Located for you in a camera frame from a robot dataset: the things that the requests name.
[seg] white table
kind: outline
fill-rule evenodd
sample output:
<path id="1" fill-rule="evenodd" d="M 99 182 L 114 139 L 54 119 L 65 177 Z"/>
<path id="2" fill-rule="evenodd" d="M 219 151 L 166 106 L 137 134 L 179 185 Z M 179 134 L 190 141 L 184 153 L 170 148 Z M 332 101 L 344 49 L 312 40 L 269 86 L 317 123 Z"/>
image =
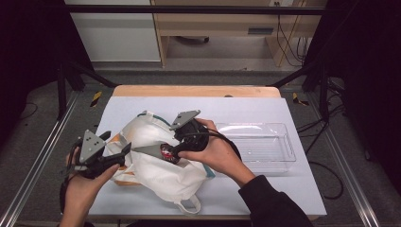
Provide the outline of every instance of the white table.
<path id="1" fill-rule="evenodd" d="M 314 219 L 326 215 L 317 185 L 305 157 L 286 100 L 280 97 L 202 97 L 202 96 L 112 96 L 104 111 L 97 134 L 117 134 L 144 110 L 168 122 L 177 113 L 201 110 L 199 117 L 215 123 L 284 123 L 297 161 L 287 173 L 268 177 L 272 186 L 286 192 Z M 249 210 L 237 193 L 233 180 L 216 177 L 205 182 L 197 193 L 202 208 L 198 218 L 249 218 Z M 144 186 L 119 186 L 107 182 L 96 198 L 91 218 L 188 218 L 171 202 L 158 198 Z"/>

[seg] transparent plastic tray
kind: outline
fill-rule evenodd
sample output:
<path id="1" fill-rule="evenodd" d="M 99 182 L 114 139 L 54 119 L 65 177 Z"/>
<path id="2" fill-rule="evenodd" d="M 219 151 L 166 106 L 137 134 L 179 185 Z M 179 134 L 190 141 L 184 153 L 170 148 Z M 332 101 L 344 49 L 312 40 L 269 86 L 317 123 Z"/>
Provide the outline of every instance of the transparent plastic tray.
<path id="1" fill-rule="evenodd" d="M 287 172 L 296 161 L 285 124 L 219 123 L 218 131 L 235 143 L 242 162 L 254 173 Z"/>

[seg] hand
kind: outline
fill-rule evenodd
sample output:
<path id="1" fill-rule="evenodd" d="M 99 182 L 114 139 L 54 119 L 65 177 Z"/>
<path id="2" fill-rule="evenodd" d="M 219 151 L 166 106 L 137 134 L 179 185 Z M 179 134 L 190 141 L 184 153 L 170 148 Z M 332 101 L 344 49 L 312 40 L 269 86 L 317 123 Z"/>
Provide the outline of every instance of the hand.
<path id="1" fill-rule="evenodd" d="M 213 121 L 200 118 L 197 120 L 210 129 L 211 133 L 215 133 L 213 131 L 217 130 Z M 201 152 L 181 151 L 178 156 L 204 163 L 215 171 L 231 177 L 240 187 L 255 177 L 238 158 L 231 146 L 216 136 L 209 137 L 209 143 L 205 150 Z"/>
<path id="2" fill-rule="evenodd" d="M 78 148 L 74 152 L 73 162 L 77 152 Z M 111 166 L 95 179 L 84 178 L 78 173 L 70 174 L 70 182 L 65 195 L 64 213 L 60 227 L 83 226 L 100 188 L 110 180 L 118 168 L 119 164 Z"/>

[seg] white plastic bag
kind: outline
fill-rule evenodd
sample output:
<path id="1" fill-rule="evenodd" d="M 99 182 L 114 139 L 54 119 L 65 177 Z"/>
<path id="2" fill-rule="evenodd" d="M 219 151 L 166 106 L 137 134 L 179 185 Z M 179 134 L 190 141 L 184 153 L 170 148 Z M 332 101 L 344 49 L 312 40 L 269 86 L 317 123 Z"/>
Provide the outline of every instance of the white plastic bag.
<path id="1" fill-rule="evenodd" d="M 167 143 L 179 144 L 174 138 L 174 131 L 161 117 L 144 111 L 136 116 L 107 145 L 110 154 L 121 152 L 131 142 L 131 152 L 126 156 L 126 163 L 113 176 L 120 184 L 141 184 L 151 189 L 165 201 L 174 202 L 188 216 L 198 214 L 201 203 L 196 192 L 201 184 L 215 177 L 211 168 L 202 163 L 181 159 L 176 165 L 135 151 L 136 148 Z M 194 211 L 185 208 L 182 201 L 190 200 Z"/>

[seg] metal rail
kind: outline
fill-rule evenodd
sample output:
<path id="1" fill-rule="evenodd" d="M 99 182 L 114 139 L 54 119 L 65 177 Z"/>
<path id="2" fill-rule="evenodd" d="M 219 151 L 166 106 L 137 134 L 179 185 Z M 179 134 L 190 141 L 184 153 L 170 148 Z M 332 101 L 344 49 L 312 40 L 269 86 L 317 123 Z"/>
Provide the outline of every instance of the metal rail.
<path id="1" fill-rule="evenodd" d="M 294 7 L 232 6 L 135 6 L 135 5 L 43 5 L 43 9 L 68 10 L 78 13 L 184 13 L 184 14 L 269 14 L 325 15 L 344 13 L 341 9 Z"/>
<path id="2" fill-rule="evenodd" d="M 46 164 L 50 154 L 53 151 L 57 141 L 60 138 L 61 132 L 64 129 L 68 119 L 70 118 L 71 112 L 73 112 L 74 107 L 77 103 L 79 97 L 79 92 L 73 92 L 70 100 L 68 102 L 68 109 L 61 120 L 58 120 L 49 136 L 47 137 L 44 146 L 42 147 L 41 152 L 39 153 L 35 163 L 32 168 L 29 170 L 26 178 L 24 179 L 23 184 L 15 195 L 13 201 L 9 205 L 9 208 L 2 215 L 0 219 L 1 227 L 10 227 L 13 226 L 17 221 L 18 216 L 20 215 L 26 201 L 33 190 L 36 182 L 39 180 L 39 177 L 44 169 L 44 165 Z"/>
<path id="3" fill-rule="evenodd" d="M 318 109 L 317 98 L 310 93 L 307 93 L 307 97 L 311 101 L 310 103 L 315 114 L 318 117 L 321 117 Z M 337 143 L 336 137 L 334 136 L 333 132 L 330 130 L 330 127 L 327 127 L 324 134 L 326 142 L 330 147 L 330 151 L 332 152 L 334 161 L 339 168 L 340 175 L 343 178 L 344 184 L 346 185 L 348 192 L 350 193 L 350 196 L 354 201 L 355 207 L 357 208 L 363 224 L 367 227 L 380 226 L 371 204 L 368 202 L 365 193 L 363 192 L 362 188 L 359 185 L 359 182 L 357 181 L 357 177 L 354 175 L 353 170 L 348 165 L 344 155 L 342 154 L 341 148 Z"/>

